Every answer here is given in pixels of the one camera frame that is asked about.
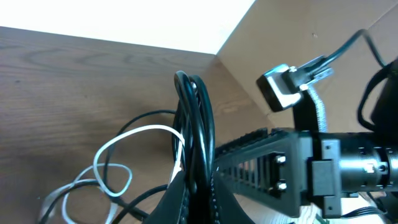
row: cable bundle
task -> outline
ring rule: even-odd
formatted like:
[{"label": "cable bundle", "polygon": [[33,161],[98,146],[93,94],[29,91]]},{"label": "cable bundle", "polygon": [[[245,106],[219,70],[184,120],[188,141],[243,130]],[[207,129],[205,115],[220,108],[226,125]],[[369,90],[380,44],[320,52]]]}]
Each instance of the cable bundle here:
[{"label": "cable bundle", "polygon": [[[122,194],[128,189],[132,180],[132,171],[121,164],[110,164],[110,158],[115,150],[117,141],[148,129],[164,129],[173,133],[172,148],[174,157],[174,168],[170,174],[170,181],[174,179],[178,171],[181,170],[180,165],[190,177],[190,191],[204,191],[209,188],[211,173],[213,172],[214,150],[215,150],[215,125],[213,113],[211,110],[210,99],[206,90],[206,86],[198,76],[188,76],[184,72],[179,71],[175,74],[175,87],[177,89],[180,101],[178,102],[177,111],[173,110],[157,110],[142,114],[128,123],[126,123],[117,133],[116,137],[104,144],[96,153],[93,165],[86,168],[78,177],[70,184],[54,190],[46,197],[42,205],[39,223],[46,223],[56,203],[62,198],[62,215],[67,223],[75,223],[67,214],[68,194],[80,187],[97,186],[103,191],[111,201],[111,209],[105,223],[111,223],[116,213],[117,206],[124,209],[113,220],[112,223],[119,223],[121,219],[130,213],[138,220],[148,217],[148,214],[135,206],[145,198],[167,189],[167,185],[161,185],[148,190],[131,203],[126,203],[121,198]],[[148,125],[125,132],[138,119],[153,114],[175,114],[173,128],[163,125]],[[104,164],[99,164],[98,159],[102,152],[107,151]],[[98,172],[98,166],[104,166],[103,177]],[[125,186],[120,192],[115,192],[108,185],[108,167],[122,167],[129,172],[129,178]],[[96,179],[84,179],[81,177],[93,169]]]}]

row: white cable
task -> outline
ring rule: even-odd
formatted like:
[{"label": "white cable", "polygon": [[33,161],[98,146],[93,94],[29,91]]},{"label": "white cable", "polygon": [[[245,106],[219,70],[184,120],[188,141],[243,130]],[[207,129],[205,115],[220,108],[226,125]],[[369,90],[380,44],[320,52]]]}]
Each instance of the white cable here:
[{"label": "white cable", "polygon": [[[95,179],[84,179],[84,180],[79,180],[77,181],[75,184],[78,183],[82,183],[82,182],[88,182],[88,181],[93,181]],[[43,204],[42,204],[42,208],[40,209],[40,215],[39,215],[39,220],[42,219],[42,217],[44,216],[44,214],[47,212],[47,210],[49,209],[50,205],[52,204],[52,202],[55,200],[55,198],[60,195],[60,193],[69,188],[72,184],[67,184],[64,185],[56,190],[53,190],[50,194],[47,195],[47,197],[44,199]],[[54,215],[54,209],[50,212],[49,217],[52,217]]]},{"label": "white cable", "polygon": [[[105,186],[105,183],[102,181],[102,178],[101,178],[101,176],[100,176],[100,172],[98,172],[98,159],[100,158],[100,155],[102,154],[103,151],[105,151],[105,149],[107,149],[108,147],[110,147],[110,145],[114,144],[115,142],[119,141],[120,139],[123,139],[123,138],[125,138],[125,137],[127,137],[127,136],[130,136],[130,135],[132,135],[132,134],[138,133],[138,132],[140,132],[140,131],[146,131],[146,130],[150,130],[150,129],[163,129],[163,130],[166,130],[166,131],[170,131],[171,133],[173,133],[174,135],[176,135],[176,137],[179,138],[179,140],[180,140],[181,143],[182,143],[182,146],[185,145],[184,137],[183,137],[180,133],[178,133],[178,131],[176,131],[175,129],[173,129],[173,128],[171,128],[171,127],[164,126],[164,125],[159,125],[159,124],[147,125],[147,126],[143,126],[143,127],[140,127],[140,128],[135,128],[135,129],[130,130],[130,131],[126,132],[126,133],[123,133],[123,134],[121,134],[121,135],[119,135],[119,136],[116,136],[116,137],[113,138],[112,140],[110,140],[110,141],[108,141],[107,143],[105,143],[105,144],[98,150],[98,152],[97,152],[97,153],[95,154],[95,156],[94,156],[93,171],[94,171],[95,178],[96,178],[96,180],[98,181],[99,185],[100,185],[101,188],[105,191],[105,193],[107,193],[109,196],[111,196],[111,197],[118,197],[118,196],[124,194],[124,193],[126,192],[126,190],[128,189],[130,183],[131,183],[131,179],[128,179],[128,180],[127,180],[126,185],[124,186],[124,188],[123,188],[120,192],[114,193],[114,192],[110,191],[110,189],[108,189],[108,188]],[[180,148],[178,148],[177,155],[180,154],[180,157],[181,157],[181,151],[182,151],[182,150],[180,150]]]},{"label": "white cable", "polygon": [[169,185],[172,183],[177,173],[181,171],[181,153],[182,153],[182,143],[180,141],[178,142],[177,160],[174,163],[174,168],[170,175]]},{"label": "white cable", "polygon": [[[132,171],[128,167],[122,164],[108,164],[111,167],[121,167],[129,172],[129,178],[132,178]],[[87,167],[85,170],[83,170],[76,178],[75,180],[70,184],[69,188],[73,187],[79,180],[80,178],[87,173],[89,170],[91,170],[93,166]],[[75,222],[69,217],[67,213],[67,202],[68,202],[68,197],[69,193],[67,193],[62,202],[62,217],[63,219],[68,223],[68,224],[75,224]],[[116,214],[116,210],[118,209],[118,205],[116,203],[111,202],[111,208],[109,209],[108,217],[105,221],[106,224],[111,223],[114,215]]]}]

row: wooden surface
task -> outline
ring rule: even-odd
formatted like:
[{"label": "wooden surface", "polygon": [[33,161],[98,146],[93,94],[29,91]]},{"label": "wooden surface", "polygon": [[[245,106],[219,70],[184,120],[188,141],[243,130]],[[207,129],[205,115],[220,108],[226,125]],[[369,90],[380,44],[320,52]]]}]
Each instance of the wooden surface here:
[{"label": "wooden surface", "polygon": [[[148,111],[175,109],[177,70],[204,79],[217,145],[269,124],[214,55],[0,27],[0,223],[35,222],[44,197],[90,166],[124,123]],[[172,117],[156,115],[135,126],[144,124],[171,125]],[[130,201],[167,183],[170,134],[149,131],[122,140],[111,161],[133,170],[123,195]],[[111,185],[120,189],[126,176],[111,169]],[[138,207],[151,212],[161,196]],[[278,220],[268,208],[238,199],[256,223]],[[103,223],[108,208],[108,199],[94,188],[77,190],[68,203],[80,223]],[[52,223],[63,223],[59,214],[58,208]]]}]

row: black cable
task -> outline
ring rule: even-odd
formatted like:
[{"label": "black cable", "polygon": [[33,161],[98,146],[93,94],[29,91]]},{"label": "black cable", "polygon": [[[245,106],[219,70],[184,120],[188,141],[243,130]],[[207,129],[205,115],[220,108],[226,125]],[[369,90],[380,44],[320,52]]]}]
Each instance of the black cable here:
[{"label": "black cable", "polygon": [[[79,189],[81,187],[85,187],[85,186],[100,186],[98,181],[96,180],[92,180],[92,181],[87,181],[87,182],[81,182],[81,183],[77,183],[75,184],[72,188],[70,189],[66,189],[64,192],[62,192],[60,195],[58,195],[54,201],[51,203],[51,205],[49,206],[49,208],[47,209],[46,213],[43,215],[43,217],[40,219],[39,223],[46,223],[47,220],[49,219],[49,215],[51,213],[51,211],[55,208],[57,202],[63,197],[65,196],[67,193],[72,192],[73,190]],[[126,208],[128,206],[128,204],[120,197],[113,197],[112,200],[113,203],[116,203],[117,205],[119,205],[122,208]],[[136,219],[143,221],[143,219],[147,218],[149,215],[148,213],[139,210],[138,208],[131,208],[129,210],[129,213]]]},{"label": "black cable", "polygon": [[193,151],[190,151],[192,155],[189,155],[190,166],[187,167],[187,173],[189,189],[194,194],[197,188],[210,188],[215,135],[213,113],[206,88],[198,76],[188,77],[183,71],[178,71],[174,76],[174,83],[180,98],[180,115],[189,122],[181,127],[190,125],[192,130]]},{"label": "black cable", "polygon": [[[134,122],[138,121],[139,119],[144,118],[144,117],[146,117],[146,116],[150,116],[150,115],[153,115],[153,114],[160,114],[160,113],[175,114],[175,111],[174,111],[174,110],[156,110],[156,111],[150,111],[150,112],[148,112],[148,113],[144,113],[144,114],[142,114],[142,115],[139,115],[139,116],[133,118],[132,120],[130,120],[129,122],[127,122],[127,123],[118,131],[118,133],[116,134],[116,136],[119,136],[120,134],[122,134],[130,125],[132,125]],[[107,186],[107,187],[109,187],[109,186],[108,186],[108,166],[109,166],[109,162],[110,162],[110,160],[111,160],[112,153],[114,152],[114,149],[115,149],[115,144],[112,144],[112,145],[108,148],[108,150],[106,151],[106,159],[105,159],[104,170],[103,170],[103,182],[105,183],[105,186]],[[121,207],[127,206],[127,203],[124,202],[123,199],[120,198],[120,197],[110,197],[110,196],[109,196],[109,199],[110,199],[112,202],[118,204],[118,205],[121,206]],[[139,208],[133,208],[133,209],[131,210],[131,215],[132,215],[134,218],[136,218],[136,219],[138,219],[138,220],[140,220],[140,221],[142,221],[143,219],[145,219],[145,218],[147,218],[147,217],[149,216],[146,212],[140,210]]]},{"label": "black cable", "polygon": [[151,195],[154,195],[158,192],[161,192],[163,190],[167,190],[167,184],[161,185],[158,187],[155,187],[153,189],[150,189],[143,193],[142,195],[138,196],[136,199],[134,199],[132,202],[130,202],[120,213],[117,215],[117,217],[113,220],[112,224],[117,224],[119,223],[130,211],[131,208],[134,208],[138,203],[146,199],[147,197],[150,197]]},{"label": "black cable", "polygon": [[[181,103],[178,103],[177,110],[175,112],[174,120],[173,120],[173,128],[177,130],[185,139],[185,146],[181,153],[181,163],[184,170],[187,169],[187,163],[189,164],[190,158],[190,150],[191,150],[191,132],[190,127],[183,127],[186,125],[186,116],[182,116],[182,106]],[[176,135],[172,135],[172,150],[173,150],[173,160],[174,162],[177,160],[177,151],[178,144],[180,140]]]},{"label": "black cable", "polygon": [[339,49],[337,49],[335,52],[333,52],[327,58],[324,58],[320,62],[316,63],[315,65],[313,65],[311,67],[306,68],[305,70],[307,72],[317,72],[320,69],[324,68],[328,64],[332,63],[332,61],[339,58],[343,53],[345,53],[352,46],[352,44],[356,40],[358,40],[361,36],[363,36],[365,38],[366,43],[368,44],[369,48],[371,49],[371,52],[372,52],[374,58],[379,63],[379,65],[381,67],[386,66],[386,64],[384,63],[383,59],[380,56],[379,51],[377,50],[376,46],[373,43],[368,30],[361,29],[361,30],[358,30],[350,39],[347,40],[347,42],[345,42]]},{"label": "black cable", "polygon": [[368,197],[376,204],[377,208],[384,212],[384,217],[388,220],[391,221],[391,223],[395,223],[394,218],[392,218],[389,214],[387,209],[385,208],[383,202],[379,199],[379,198],[374,198],[373,195],[370,192],[366,192],[366,194],[368,195]]},{"label": "black cable", "polygon": [[213,117],[213,110],[211,108],[210,97],[208,95],[206,85],[204,84],[203,80],[197,76],[192,75],[190,76],[190,80],[194,82],[197,86],[197,94],[200,100],[200,113],[203,119],[203,125],[205,127],[205,134],[206,134],[206,143],[208,147],[208,170],[210,173],[213,173],[213,163],[214,163],[214,156],[215,156],[215,125],[214,125],[214,117]]},{"label": "black cable", "polygon": [[352,212],[349,212],[347,214],[344,214],[341,216],[341,218],[347,219],[347,218],[358,218],[365,215],[385,215],[385,214],[387,214],[387,212],[382,211],[375,207],[363,207],[356,209]]},{"label": "black cable", "polygon": [[387,78],[387,74],[388,71],[391,69],[392,63],[384,66],[380,71],[378,71],[376,74],[374,74],[374,76],[372,77],[372,79],[370,79],[368,85],[365,88],[365,92],[361,98],[361,101],[359,102],[359,106],[356,112],[356,116],[358,119],[358,123],[360,125],[362,125],[364,128],[377,132],[377,131],[382,131],[382,130],[376,130],[376,127],[374,124],[370,123],[369,121],[366,121],[363,118],[363,107],[365,105],[366,100],[368,99],[370,93],[372,92],[372,90],[374,89],[374,87],[377,86],[377,84],[379,84],[380,82],[383,81],[383,79]]},{"label": "black cable", "polygon": [[[150,115],[153,115],[153,114],[160,114],[160,113],[175,114],[175,110],[156,110],[156,111],[151,111],[151,112],[148,112],[148,113],[144,113],[144,114],[142,114],[140,116],[137,116],[137,117],[133,118],[132,120],[130,120],[129,122],[127,122],[119,130],[119,132],[116,134],[116,136],[121,135],[132,123],[138,121],[139,119],[144,118],[146,116],[150,116]],[[104,171],[103,171],[103,182],[105,183],[105,186],[108,186],[107,185],[107,182],[108,182],[108,164],[109,164],[109,161],[111,160],[111,156],[112,156],[112,153],[114,151],[114,148],[115,148],[115,144],[112,144],[108,148],[108,150],[106,150],[106,159],[105,159]]]},{"label": "black cable", "polygon": [[87,181],[87,182],[82,182],[82,183],[77,183],[75,184],[73,187],[66,189],[65,191],[63,191],[62,193],[60,193],[55,199],[54,201],[51,203],[51,205],[49,206],[49,209],[47,209],[47,211],[45,212],[45,214],[43,215],[43,217],[40,219],[39,224],[44,224],[47,222],[47,220],[49,219],[49,215],[51,213],[51,211],[54,209],[55,205],[57,204],[57,202],[63,197],[65,196],[67,193],[71,192],[72,190],[76,190],[79,189],[80,187],[85,187],[85,186],[99,186],[100,184],[96,181],[96,180],[92,180],[92,181]]}]

